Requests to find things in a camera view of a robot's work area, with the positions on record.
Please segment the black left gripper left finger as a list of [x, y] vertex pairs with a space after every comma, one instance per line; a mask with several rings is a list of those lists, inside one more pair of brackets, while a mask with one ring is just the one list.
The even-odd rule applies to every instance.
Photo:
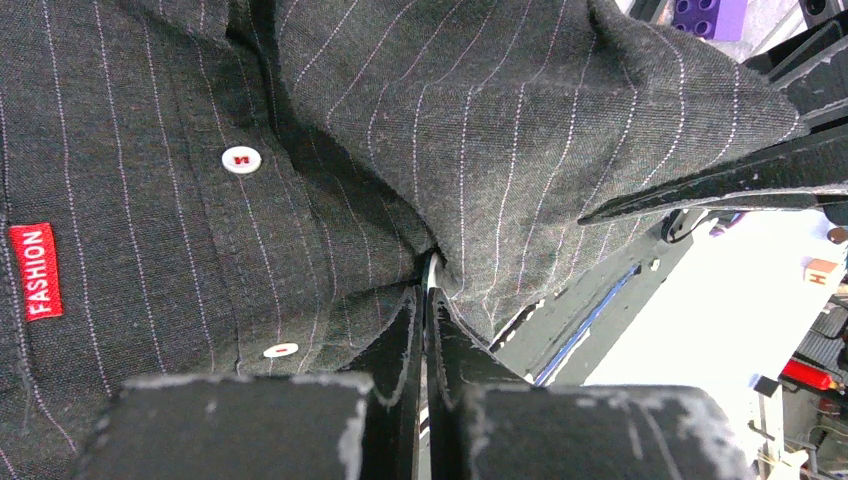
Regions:
[[413, 479], [423, 292], [337, 372], [126, 381], [75, 479]]

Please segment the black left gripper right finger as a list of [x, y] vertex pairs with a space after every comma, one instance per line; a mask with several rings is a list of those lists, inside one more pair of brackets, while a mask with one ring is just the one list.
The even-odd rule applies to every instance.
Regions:
[[729, 422], [682, 386], [535, 387], [427, 292], [436, 479], [750, 479]]

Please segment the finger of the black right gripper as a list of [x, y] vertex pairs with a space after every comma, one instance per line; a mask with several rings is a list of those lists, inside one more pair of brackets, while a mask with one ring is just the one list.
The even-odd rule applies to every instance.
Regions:
[[601, 224], [691, 207], [802, 210], [846, 195], [847, 126], [843, 124], [618, 197], [578, 223]]

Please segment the blue round brooch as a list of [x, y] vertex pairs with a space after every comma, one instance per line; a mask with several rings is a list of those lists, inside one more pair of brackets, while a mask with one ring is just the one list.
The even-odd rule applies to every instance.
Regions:
[[422, 285], [426, 292], [433, 288], [439, 288], [440, 275], [443, 270], [443, 261], [440, 253], [433, 250], [425, 262]]

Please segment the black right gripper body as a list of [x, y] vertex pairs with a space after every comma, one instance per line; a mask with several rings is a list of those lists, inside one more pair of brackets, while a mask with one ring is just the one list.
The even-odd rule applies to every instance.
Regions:
[[814, 132], [847, 123], [847, 15], [839, 13], [744, 61], [765, 75]]

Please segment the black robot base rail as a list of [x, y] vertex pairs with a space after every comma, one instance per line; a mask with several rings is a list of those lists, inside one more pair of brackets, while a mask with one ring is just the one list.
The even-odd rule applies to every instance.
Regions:
[[651, 228], [518, 319], [494, 354], [537, 386], [580, 385], [693, 246], [668, 244]]

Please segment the dark grey pinstriped shirt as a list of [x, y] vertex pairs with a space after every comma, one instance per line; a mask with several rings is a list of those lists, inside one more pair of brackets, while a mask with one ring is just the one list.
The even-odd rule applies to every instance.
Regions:
[[612, 1], [5, 1], [1, 475], [135, 376], [339, 368], [434, 249], [491, 342], [658, 220], [582, 217], [806, 131]]

